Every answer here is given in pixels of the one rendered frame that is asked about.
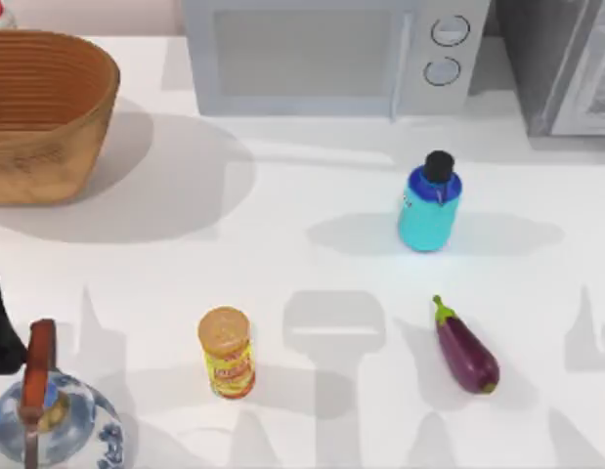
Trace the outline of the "cyan bottle with black cap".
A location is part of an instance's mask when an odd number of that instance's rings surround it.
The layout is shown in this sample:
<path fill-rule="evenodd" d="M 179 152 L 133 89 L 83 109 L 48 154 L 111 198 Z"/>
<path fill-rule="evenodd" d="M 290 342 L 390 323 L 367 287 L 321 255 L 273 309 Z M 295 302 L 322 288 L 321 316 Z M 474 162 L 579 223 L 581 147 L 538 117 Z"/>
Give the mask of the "cyan bottle with black cap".
<path fill-rule="evenodd" d="M 450 239 L 461 195 L 454 157 L 444 150 L 430 152 L 408 177 L 398 221 L 400 240 L 416 252 L 442 249 Z"/>

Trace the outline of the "yellow and red can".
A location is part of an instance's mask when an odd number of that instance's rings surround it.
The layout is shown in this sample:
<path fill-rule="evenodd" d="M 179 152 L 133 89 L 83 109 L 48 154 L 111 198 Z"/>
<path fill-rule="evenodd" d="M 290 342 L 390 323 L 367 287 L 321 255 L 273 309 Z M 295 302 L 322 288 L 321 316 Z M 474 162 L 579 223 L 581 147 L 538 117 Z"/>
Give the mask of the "yellow and red can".
<path fill-rule="evenodd" d="M 213 392 L 224 399 L 241 399 L 255 383 L 250 321 L 232 306 L 208 311 L 197 327 Z"/>

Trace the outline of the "microwave oven door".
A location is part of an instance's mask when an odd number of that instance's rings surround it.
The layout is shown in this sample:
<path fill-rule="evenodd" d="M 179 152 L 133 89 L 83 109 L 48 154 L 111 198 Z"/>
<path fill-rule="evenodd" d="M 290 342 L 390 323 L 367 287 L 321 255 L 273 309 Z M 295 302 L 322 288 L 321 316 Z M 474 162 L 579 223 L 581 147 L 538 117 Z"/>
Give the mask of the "microwave oven door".
<path fill-rule="evenodd" d="M 389 117 L 411 0 L 181 0 L 198 109 Z"/>

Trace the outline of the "purple eggplant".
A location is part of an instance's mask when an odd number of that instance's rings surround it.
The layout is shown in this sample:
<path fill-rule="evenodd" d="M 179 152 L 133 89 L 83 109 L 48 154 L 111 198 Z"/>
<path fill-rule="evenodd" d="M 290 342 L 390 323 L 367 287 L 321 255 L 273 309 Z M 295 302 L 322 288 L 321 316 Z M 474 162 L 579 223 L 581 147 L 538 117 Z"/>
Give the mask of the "purple eggplant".
<path fill-rule="evenodd" d="M 453 378 L 468 393 L 491 394 L 500 379 L 497 359 L 439 295 L 432 301 L 438 342 Z"/>

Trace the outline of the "round microwave knob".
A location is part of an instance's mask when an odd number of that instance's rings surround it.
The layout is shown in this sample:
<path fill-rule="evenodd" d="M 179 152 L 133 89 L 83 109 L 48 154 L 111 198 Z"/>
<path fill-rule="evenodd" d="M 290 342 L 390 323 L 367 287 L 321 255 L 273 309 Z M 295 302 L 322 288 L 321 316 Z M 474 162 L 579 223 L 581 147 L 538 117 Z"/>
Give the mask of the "round microwave knob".
<path fill-rule="evenodd" d="M 438 19 L 431 27 L 432 40 L 441 47 L 454 47 L 464 42 L 470 34 L 470 23 L 461 15 Z"/>
<path fill-rule="evenodd" d="M 457 81 L 461 75 L 460 63 L 450 57 L 429 62 L 424 70 L 425 81 L 435 87 L 449 86 Z"/>

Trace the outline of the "pale microwave oven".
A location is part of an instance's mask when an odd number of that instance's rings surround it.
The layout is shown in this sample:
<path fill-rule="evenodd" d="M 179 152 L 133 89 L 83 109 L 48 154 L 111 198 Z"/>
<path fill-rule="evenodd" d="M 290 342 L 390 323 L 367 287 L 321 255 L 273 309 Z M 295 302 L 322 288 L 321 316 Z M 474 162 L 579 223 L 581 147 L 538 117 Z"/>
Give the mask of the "pale microwave oven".
<path fill-rule="evenodd" d="M 411 0 L 411 4 L 411 42 L 397 119 L 452 113 L 467 98 L 491 0 Z M 457 46 L 441 47 L 432 40 L 431 27 L 436 20 L 452 15 L 469 21 L 470 34 Z M 423 70 L 429 62 L 443 57 L 457 60 L 461 75 L 449 86 L 431 86 L 425 81 Z"/>

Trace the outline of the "woven wooden basket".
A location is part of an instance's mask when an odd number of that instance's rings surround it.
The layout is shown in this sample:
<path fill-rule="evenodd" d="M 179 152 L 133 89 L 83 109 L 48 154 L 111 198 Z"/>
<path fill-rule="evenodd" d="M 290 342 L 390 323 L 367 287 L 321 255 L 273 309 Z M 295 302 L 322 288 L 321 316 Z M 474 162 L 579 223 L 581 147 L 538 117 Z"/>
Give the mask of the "woven wooden basket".
<path fill-rule="evenodd" d="M 120 71 L 80 37 L 0 29 L 0 205 L 52 204 L 85 187 Z"/>

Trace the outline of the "blue and white porcelain teapot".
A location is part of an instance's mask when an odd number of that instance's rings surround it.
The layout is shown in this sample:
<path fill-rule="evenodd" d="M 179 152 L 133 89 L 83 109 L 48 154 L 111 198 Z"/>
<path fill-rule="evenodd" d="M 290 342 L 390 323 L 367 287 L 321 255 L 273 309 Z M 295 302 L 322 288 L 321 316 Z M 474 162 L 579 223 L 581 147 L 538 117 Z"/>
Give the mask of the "blue and white porcelain teapot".
<path fill-rule="evenodd" d="M 30 326 L 22 378 L 0 396 L 0 469 L 125 469 L 113 404 L 56 367 L 53 320 Z"/>

